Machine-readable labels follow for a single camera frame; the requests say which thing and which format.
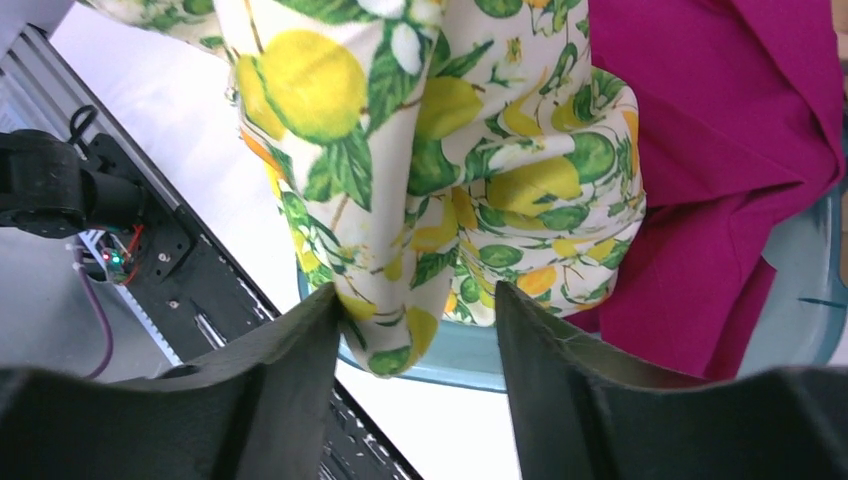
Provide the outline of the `magenta cloth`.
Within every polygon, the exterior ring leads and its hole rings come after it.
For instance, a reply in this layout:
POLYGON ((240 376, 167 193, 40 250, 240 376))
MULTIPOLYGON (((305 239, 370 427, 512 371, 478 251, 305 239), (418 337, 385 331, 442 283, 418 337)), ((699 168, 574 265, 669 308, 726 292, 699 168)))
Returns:
POLYGON ((571 322, 655 364, 736 375, 773 228, 845 172, 827 1, 593 1, 594 64, 639 107, 646 218, 611 296, 571 322))

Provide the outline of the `yellow patterned cloth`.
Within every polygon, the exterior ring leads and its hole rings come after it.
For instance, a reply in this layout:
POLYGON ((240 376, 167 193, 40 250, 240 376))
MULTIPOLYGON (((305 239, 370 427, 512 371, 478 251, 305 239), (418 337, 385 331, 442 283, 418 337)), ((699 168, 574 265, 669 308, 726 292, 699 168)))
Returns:
POLYGON ((333 283, 360 366, 404 373, 515 284, 602 303, 645 214, 632 89, 585 1, 94 1, 231 66, 297 260, 333 283))

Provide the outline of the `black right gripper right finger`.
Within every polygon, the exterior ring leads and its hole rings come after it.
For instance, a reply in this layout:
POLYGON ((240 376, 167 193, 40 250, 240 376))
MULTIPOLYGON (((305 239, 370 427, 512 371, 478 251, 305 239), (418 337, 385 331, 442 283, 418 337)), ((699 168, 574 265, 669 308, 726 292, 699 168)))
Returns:
POLYGON ((496 331, 526 479, 843 479, 847 371, 709 382, 630 355, 496 287, 496 331))

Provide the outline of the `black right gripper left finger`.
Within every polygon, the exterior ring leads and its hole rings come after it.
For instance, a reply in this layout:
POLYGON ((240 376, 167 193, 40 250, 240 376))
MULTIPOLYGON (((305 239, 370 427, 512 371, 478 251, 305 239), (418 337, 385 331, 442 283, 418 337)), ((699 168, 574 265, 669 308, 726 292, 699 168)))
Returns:
POLYGON ((281 318, 152 379, 1 373, 5 479, 315 479, 341 308, 324 286, 281 318))

